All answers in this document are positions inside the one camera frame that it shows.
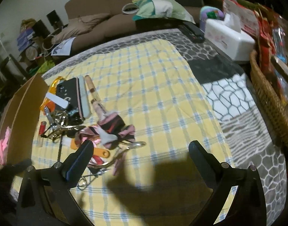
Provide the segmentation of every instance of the black speaker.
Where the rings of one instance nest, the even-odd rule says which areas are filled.
[[[50,31],[41,20],[37,21],[35,25],[32,26],[32,29],[37,36],[41,36],[43,39],[50,34]]]
[[[54,30],[56,30],[57,28],[61,28],[63,26],[63,23],[55,10],[47,14],[47,18],[50,24],[53,26]]]

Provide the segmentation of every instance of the wall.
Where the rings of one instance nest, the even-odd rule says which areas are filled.
[[[23,19],[41,19],[52,32],[46,15],[56,10],[63,24],[68,23],[64,5],[69,0],[3,0],[0,4],[0,37],[8,50],[15,58],[19,57],[16,39],[19,35],[20,23]]]

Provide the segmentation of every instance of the brown sofa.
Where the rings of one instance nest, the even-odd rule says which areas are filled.
[[[91,32],[77,36],[72,44],[71,55],[118,37],[143,31],[172,28],[181,23],[181,21],[165,19],[133,21],[134,14],[122,14],[122,7],[131,2],[132,0],[70,0],[67,2],[65,9],[69,19],[99,13],[112,15],[110,19],[94,27]],[[185,7],[185,9],[198,23],[200,7]]]

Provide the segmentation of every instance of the tissue box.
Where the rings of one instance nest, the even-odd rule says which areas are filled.
[[[235,31],[225,21],[207,19],[205,38],[233,61],[249,61],[255,40],[241,29]]]

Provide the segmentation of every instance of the tissue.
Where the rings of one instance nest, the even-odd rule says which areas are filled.
[[[226,14],[223,24],[238,33],[241,32],[240,18],[232,12]]]

